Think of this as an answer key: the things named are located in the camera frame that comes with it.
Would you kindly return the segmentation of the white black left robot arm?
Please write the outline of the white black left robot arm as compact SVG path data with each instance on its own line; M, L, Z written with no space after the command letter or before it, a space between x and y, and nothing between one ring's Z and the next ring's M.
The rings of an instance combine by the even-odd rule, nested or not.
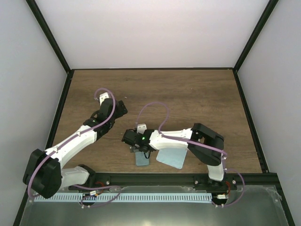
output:
M70 186L82 186L91 190L96 185L96 172L81 164L66 169L65 164L82 149L95 143L109 132L115 120L127 114L122 100L106 98L100 103L100 109L71 136L61 143L42 151L34 150L28 160L23 183L44 198L50 198L58 190Z

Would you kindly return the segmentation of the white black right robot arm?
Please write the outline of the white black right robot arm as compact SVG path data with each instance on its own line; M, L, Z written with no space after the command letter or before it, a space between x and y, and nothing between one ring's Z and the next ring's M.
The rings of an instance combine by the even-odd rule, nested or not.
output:
M226 184L224 137L201 123L176 131L161 131L161 127L158 130L146 129L145 124L140 124L136 129L127 129L121 141L143 153L166 148L189 150L207 166L209 184L213 189L219 190Z

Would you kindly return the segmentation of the light blue cleaning cloth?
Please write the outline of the light blue cleaning cloth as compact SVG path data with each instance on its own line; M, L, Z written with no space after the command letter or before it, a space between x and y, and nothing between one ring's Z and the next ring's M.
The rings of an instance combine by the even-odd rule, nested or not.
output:
M182 169L186 158L185 148L164 148L160 149L156 160L176 169Z

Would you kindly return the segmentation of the light blue glasses case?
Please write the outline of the light blue glasses case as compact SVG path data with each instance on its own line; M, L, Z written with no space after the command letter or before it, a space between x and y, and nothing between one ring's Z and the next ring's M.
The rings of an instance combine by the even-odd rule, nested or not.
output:
M138 167L148 166L150 164L150 152L136 152L135 165Z

